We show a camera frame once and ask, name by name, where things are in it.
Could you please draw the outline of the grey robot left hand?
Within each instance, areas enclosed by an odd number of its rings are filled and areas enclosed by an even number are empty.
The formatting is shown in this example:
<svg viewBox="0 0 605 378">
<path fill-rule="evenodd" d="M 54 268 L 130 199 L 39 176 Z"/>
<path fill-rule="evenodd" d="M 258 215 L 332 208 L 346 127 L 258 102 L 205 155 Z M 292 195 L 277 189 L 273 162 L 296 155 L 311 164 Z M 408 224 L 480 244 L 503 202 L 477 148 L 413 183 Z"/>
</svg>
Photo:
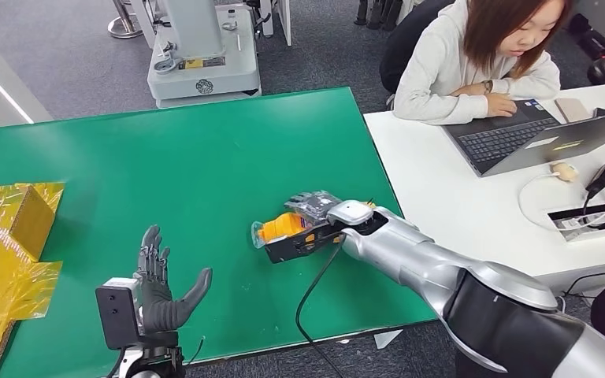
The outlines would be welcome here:
<svg viewBox="0 0 605 378">
<path fill-rule="evenodd" d="M 142 320 L 145 333 L 174 332 L 182 327 L 211 287 L 213 270 L 202 269 L 194 285 L 174 299 L 169 287 L 168 256 L 161 247 L 161 229 L 151 225 L 143 235 L 134 277 L 142 291 Z"/>
</svg>

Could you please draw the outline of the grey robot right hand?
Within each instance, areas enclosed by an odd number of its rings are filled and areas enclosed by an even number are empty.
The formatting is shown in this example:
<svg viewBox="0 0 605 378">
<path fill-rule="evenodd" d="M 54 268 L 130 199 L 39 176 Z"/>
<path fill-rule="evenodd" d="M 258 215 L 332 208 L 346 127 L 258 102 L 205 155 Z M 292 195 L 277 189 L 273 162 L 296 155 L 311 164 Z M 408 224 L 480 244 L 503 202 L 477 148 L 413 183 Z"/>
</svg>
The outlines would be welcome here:
<svg viewBox="0 0 605 378">
<path fill-rule="evenodd" d="M 339 203 L 341 200 L 335 195 L 320 190 L 292 195 L 284 207 L 312 224 L 321 224 L 327 221 L 328 211 Z"/>
</svg>

